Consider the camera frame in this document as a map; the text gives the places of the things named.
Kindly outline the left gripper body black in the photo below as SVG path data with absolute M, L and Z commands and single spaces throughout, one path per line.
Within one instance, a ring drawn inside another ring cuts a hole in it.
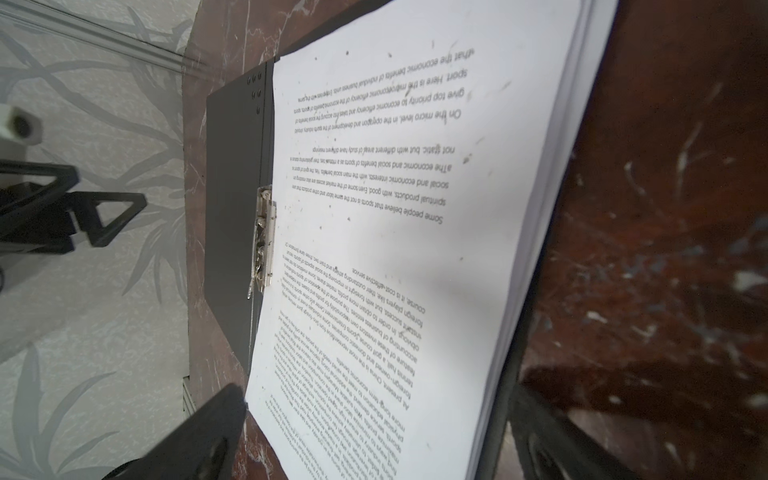
M 67 193 L 42 207 L 23 210 L 21 223 L 1 230 L 1 254 L 65 255 L 74 250 L 77 229 Z

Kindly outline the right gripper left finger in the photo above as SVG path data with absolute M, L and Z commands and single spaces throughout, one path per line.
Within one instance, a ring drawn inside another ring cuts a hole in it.
M 107 479 L 229 479 L 247 413 L 244 393 L 230 383 L 144 456 Z

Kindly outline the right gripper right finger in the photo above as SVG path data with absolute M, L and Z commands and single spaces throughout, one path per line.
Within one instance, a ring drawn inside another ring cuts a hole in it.
M 515 387 L 508 416 L 526 479 L 634 479 L 636 474 L 534 390 Z

